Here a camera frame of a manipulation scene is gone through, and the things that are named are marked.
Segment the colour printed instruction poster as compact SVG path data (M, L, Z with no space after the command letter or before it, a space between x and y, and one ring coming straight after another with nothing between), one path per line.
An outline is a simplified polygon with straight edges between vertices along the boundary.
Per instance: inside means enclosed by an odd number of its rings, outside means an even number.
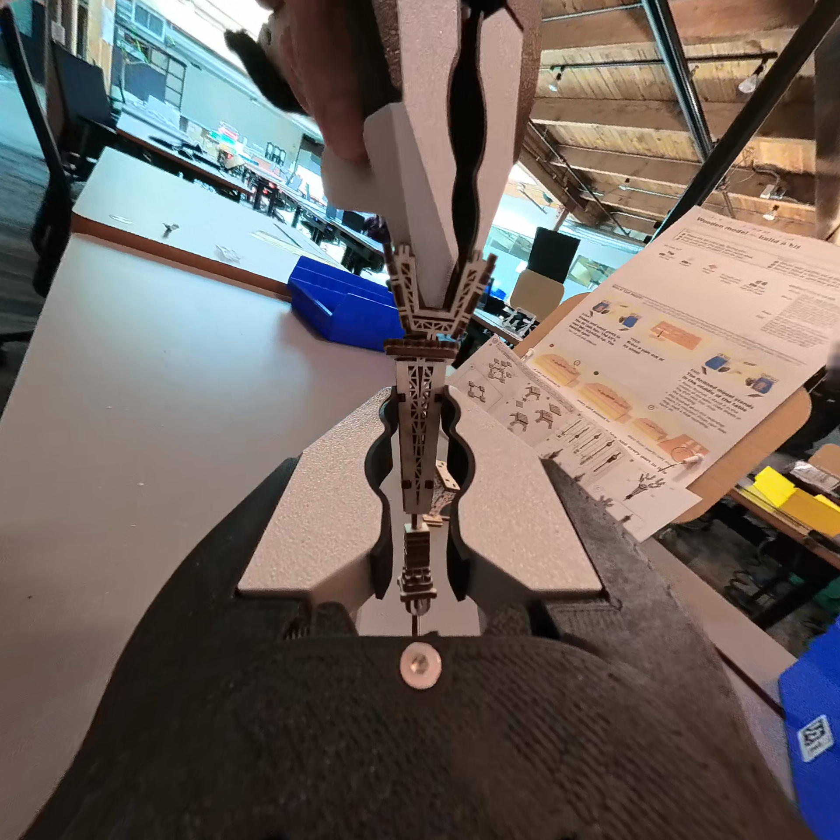
M838 319L838 247L694 208L528 365L688 488L826 364Z

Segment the wooden tower model section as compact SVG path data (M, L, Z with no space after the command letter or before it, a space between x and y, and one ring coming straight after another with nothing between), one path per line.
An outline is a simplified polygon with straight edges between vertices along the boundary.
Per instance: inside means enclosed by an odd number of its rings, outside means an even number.
M497 257L479 251L455 273L454 299L443 308L424 304L418 286L416 258L409 245L384 246L400 339L384 342L395 362L402 504L405 526L400 596L419 635L421 619L436 598L430 563L430 535L425 518L434 500L440 416L446 370L455 359L479 300L490 284Z

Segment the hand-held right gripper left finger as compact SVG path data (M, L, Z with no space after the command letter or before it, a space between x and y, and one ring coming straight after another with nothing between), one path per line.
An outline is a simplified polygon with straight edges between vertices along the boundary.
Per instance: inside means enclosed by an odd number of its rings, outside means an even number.
M351 616L393 578L396 389L385 388L307 447L238 583L252 599L340 604Z

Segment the tan board with black sheet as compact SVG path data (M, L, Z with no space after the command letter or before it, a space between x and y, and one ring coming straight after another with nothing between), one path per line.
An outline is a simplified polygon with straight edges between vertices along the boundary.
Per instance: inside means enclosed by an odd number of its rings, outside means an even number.
M524 271L510 295L509 306L545 320L562 302L564 282L577 255L580 239L560 231L538 227Z

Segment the white folded assembly instruction sheet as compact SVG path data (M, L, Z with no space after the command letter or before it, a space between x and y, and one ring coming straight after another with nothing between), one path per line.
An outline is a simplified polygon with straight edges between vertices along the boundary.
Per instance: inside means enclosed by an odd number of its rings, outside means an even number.
M573 407L497 338L451 371L447 384L542 459L561 467L638 541L654 536L700 502L664 469L633 454L605 421Z

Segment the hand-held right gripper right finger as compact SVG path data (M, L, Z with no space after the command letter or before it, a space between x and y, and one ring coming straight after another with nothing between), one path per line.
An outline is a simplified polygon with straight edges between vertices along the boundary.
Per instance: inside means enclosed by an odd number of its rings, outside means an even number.
M597 600L604 584L536 451L455 387L444 389L449 505L446 568L458 602Z

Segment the person's left hand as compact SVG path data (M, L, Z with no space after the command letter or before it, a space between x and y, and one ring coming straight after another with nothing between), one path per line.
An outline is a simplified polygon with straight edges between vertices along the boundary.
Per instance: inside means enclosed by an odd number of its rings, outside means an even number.
M258 1L281 23L271 37L274 58L254 83L277 108L305 112L325 147L341 160L369 162L364 144L359 37L372 2Z

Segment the black office chair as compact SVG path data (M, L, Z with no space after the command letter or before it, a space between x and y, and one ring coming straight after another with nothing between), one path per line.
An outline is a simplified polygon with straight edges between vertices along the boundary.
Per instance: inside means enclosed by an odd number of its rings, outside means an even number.
M49 175L45 196L30 235L31 244L38 257L33 286L42 298L46 298L70 239L74 197L56 140L40 107L14 12L7 3L2 4L1 29L9 65Z

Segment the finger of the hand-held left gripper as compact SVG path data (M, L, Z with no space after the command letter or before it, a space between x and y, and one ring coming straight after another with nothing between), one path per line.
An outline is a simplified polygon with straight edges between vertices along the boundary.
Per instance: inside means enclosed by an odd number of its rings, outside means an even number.
M456 165L448 131L459 55L459 2L396 2L402 96L365 118L366 164L325 150L322 186L338 209L383 216L395 247L416 261L423 303L441 308L459 247L452 214Z
M509 12L467 24L467 257L483 251L515 155L522 30Z

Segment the wooden tower model base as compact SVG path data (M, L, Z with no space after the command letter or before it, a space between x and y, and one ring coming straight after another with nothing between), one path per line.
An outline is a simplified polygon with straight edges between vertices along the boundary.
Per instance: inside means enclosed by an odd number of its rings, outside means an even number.
M429 528L441 528L449 521L452 504L459 494L459 484L449 473L446 462L439 459L435 467L431 506L423 515L423 523Z

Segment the blue plastic storage bin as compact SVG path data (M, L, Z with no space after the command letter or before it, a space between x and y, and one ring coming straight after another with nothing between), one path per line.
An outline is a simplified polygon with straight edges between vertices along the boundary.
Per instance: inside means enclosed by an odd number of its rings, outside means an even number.
M780 677L780 698L799 806L838 792L839 622Z
M298 318L327 341L382 352L404 338L393 294L372 280L302 255L287 289Z

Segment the grey desk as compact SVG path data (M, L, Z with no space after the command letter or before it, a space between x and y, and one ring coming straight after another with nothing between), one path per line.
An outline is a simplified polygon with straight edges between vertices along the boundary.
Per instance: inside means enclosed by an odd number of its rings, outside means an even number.
M604 584L486 632L237 592L301 452L390 389L289 308L80 236L2 418L2 838L813 838L715 648L540 458Z
M343 271L301 231L114 149L95 164L70 231L280 299L300 257Z

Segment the black metal pole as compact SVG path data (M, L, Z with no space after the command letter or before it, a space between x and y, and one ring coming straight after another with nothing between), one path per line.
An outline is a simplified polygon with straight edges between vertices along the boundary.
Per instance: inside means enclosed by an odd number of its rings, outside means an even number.
M744 146L758 132L788 90L805 61L822 43L839 17L838 1L817 1L772 67L701 165L694 179L659 226L662 235L689 210L702 205L729 172Z

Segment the yellow storage bin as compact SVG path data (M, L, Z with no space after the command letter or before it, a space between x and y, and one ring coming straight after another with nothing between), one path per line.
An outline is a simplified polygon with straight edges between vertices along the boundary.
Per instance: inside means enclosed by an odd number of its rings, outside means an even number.
M772 507L782 509L799 488L780 472L768 466L756 474L752 489Z
M817 531L829 539L839 537L839 506L823 495L814 496L794 488L780 504L779 511L810 531Z

